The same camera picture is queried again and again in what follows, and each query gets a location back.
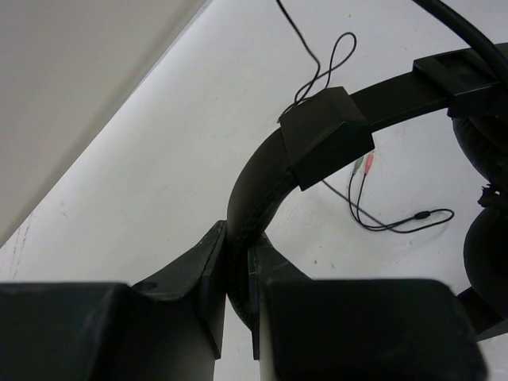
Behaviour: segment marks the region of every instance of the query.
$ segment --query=black headband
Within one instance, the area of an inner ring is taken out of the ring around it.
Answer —
[[[508,43],[497,48],[508,57]],[[497,78],[464,49],[416,60],[412,72],[352,95],[342,87],[323,90],[284,114],[281,127],[245,165],[228,204],[228,293],[244,323],[252,326],[247,250],[296,186],[304,191],[370,152],[374,132],[433,111],[508,122],[508,99]]]

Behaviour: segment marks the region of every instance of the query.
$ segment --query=ear cup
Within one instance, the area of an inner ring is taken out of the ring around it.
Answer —
[[[508,125],[495,117],[456,118],[453,131],[473,167],[508,192]]]
[[[486,208],[464,242],[469,282],[495,312],[508,318],[508,212]]]

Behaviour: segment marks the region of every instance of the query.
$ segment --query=cable connector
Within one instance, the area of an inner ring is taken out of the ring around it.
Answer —
[[[430,212],[428,210],[424,210],[422,212],[418,212],[414,215],[415,220],[425,220],[430,217]]]
[[[362,166],[362,163],[364,162],[364,156],[360,157],[359,159],[356,159],[355,166],[352,169],[352,175],[356,175],[360,167]]]
[[[364,169],[365,175],[367,175],[368,172],[371,170],[373,162],[374,162],[374,151],[370,152],[367,155],[367,159],[365,160],[365,169]]]

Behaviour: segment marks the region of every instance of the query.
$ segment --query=thin black wire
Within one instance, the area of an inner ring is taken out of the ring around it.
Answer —
[[[331,78],[332,78],[332,73],[338,69],[339,67],[341,67],[343,64],[345,64],[349,58],[351,58],[351,56],[353,55],[353,53],[355,52],[356,50],[356,45],[357,45],[357,39],[356,39],[356,35],[355,33],[353,32],[346,32],[346,33],[343,33],[339,36],[339,38],[337,38],[337,40],[335,41],[335,45],[333,46],[333,50],[332,50],[332,55],[330,56],[330,62],[329,62],[329,68],[327,71],[321,73],[321,62],[319,61],[319,59],[316,57],[316,55],[312,52],[312,50],[310,49],[309,45],[307,44],[305,38],[303,37],[302,35],[302,32],[300,32],[300,29],[298,28],[298,26],[296,26],[296,24],[294,23],[293,19],[291,18],[291,16],[289,15],[289,13],[286,11],[286,8],[284,7],[284,5],[281,3],[280,0],[276,0],[277,2],[277,5],[279,6],[280,10],[282,11],[284,17],[287,19],[287,21],[291,24],[291,27],[293,28],[293,30],[296,32],[296,34],[298,35],[298,37],[300,38],[300,41],[302,42],[303,44],[303,47],[305,48],[305,50],[307,51],[307,53],[309,54],[309,56],[312,57],[312,59],[314,60],[314,62],[316,63],[317,65],[317,71],[316,71],[316,74],[314,75],[314,77],[309,81],[307,82],[305,85],[303,85],[302,87],[300,87],[298,89],[298,91],[296,92],[296,94],[294,95],[294,101],[292,104],[290,104],[283,112],[281,115],[284,115],[285,113],[287,113],[289,110],[292,110],[294,109],[296,106],[298,106],[299,104],[301,104],[302,102],[306,101],[307,99],[309,98],[312,98],[312,97],[307,97],[307,95],[310,93],[310,91],[312,90],[312,87],[314,86],[314,84],[321,78],[323,78],[325,75],[328,76],[327,80],[326,80],[326,85],[325,85],[325,89],[328,88],[329,84],[330,84],[330,81],[331,81]],[[352,48],[351,48],[351,51],[348,53],[348,55],[341,61],[339,62],[337,65],[333,66],[333,60],[335,58],[335,52],[337,51],[337,47],[339,45],[339,43],[342,41],[342,39],[344,37],[347,37],[347,36],[350,36],[352,37],[352,40],[353,40],[353,45],[352,45]]]
[[[435,209],[435,210],[429,210],[429,211],[426,210],[426,211],[423,211],[423,212],[419,212],[419,213],[415,214],[413,217],[408,217],[408,218],[404,218],[404,219],[402,219],[400,221],[391,222],[390,224],[385,224],[384,222],[380,221],[378,218],[372,216],[366,210],[364,210],[364,209],[362,209],[360,207],[360,200],[361,200],[361,195],[362,195],[362,191],[363,191],[363,188],[364,188],[364,182],[365,182],[365,178],[366,177],[367,176],[364,175],[364,177],[362,178],[362,185],[360,186],[360,193],[359,193],[358,201],[356,203],[354,203],[352,201],[352,196],[351,196],[351,188],[352,188],[352,181],[354,179],[354,174],[352,174],[350,179],[349,179],[348,195],[347,196],[342,194],[337,188],[333,187],[332,185],[330,185],[325,180],[322,181],[334,194],[336,194],[337,196],[341,197],[342,199],[344,199],[348,203],[349,211],[351,212],[351,215],[352,215],[353,219],[359,225],[361,225],[363,228],[365,228],[366,230],[369,230],[369,231],[372,231],[372,232],[385,232],[385,231],[389,230],[392,233],[397,233],[397,234],[410,234],[410,233],[419,232],[419,231],[424,230],[424,229],[432,228],[434,226],[442,225],[442,224],[444,224],[444,223],[446,223],[448,221],[451,221],[455,217],[455,212],[453,210],[447,209],[447,208],[440,208],[440,209]],[[362,214],[364,214],[365,216],[367,216],[368,218],[370,218],[371,220],[373,220],[373,222],[375,222],[378,225],[375,226],[375,225],[367,225],[367,224],[365,224],[361,220],[360,212]],[[410,221],[419,221],[419,220],[425,219],[425,218],[430,217],[431,215],[437,214],[437,213],[448,213],[449,216],[447,218],[443,219],[443,220],[436,221],[436,222],[433,222],[433,223],[430,223],[430,224],[427,224],[427,225],[423,225],[423,226],[420,226],[420,227],[415,228],[415,229],[409,229],[409,230],[395,229],[396,227],[399,227],[400,225],[404,225],[407,222],[410,222]],[[425,218],[418,218],[417,216],[419,214],[428,214],[428,215]]]
[[[280,0],[276,0],[277,1],[277,5],[279,6],[281,12],[283,13],[284,17],[287,19],[287,21],[291,24],[291,26],[293,27],[293,30],[296,32],[296,34],[298,35],[300,41],[302,42],[303,44],[303,47],[305,48],[305,50],[307,50],[307,53],[309,54],[309,56],[312,57],[312,59],[314,60],[314,62],[316,63],[317,65],[317,70],[316,70],[316,74],[314,74],[314,77],[312,78],[312,80],[310,81],[310,85],[309,85],[309,88],[307,88],[306,92],[304,93],[304,95],[302,96],[301,99],[297,99],[296,95],[294,97],[294,105],[297,106],[298,104],[300,104],[300,102],[307,96],[307,94],[309,94],[309,91],[310,89],[312,88],[312,86],[316,83],[316,81],[318,80],[318,76],[319,76],[319,73],[321,71],[321,62],[319,62],[319,59],[316,57],[316,55],[312,52],[312,50],[310,50],[309,48],[309,45],[307,44],[307,42],[305,41],[305,38],[303,38],[303,35],[302,35],[302,32],[300,32],[300,29],[298,29],[298,26],[296,26],[296,24],[294,23],[293,19],[291,18],[291,16],[289,15],[289,13],[286,11],[286,8],[284,7],[284,5],[281,3]]]

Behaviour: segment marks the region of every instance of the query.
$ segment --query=ear cushion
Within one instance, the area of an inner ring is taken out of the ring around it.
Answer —
[[[508,192],[508,125],[495,117],[457,118],[453,131],[473,167]]]
[[[472,223],[464,242],[464,266],[473,290],[508,318],[508,213],[486,208]]]

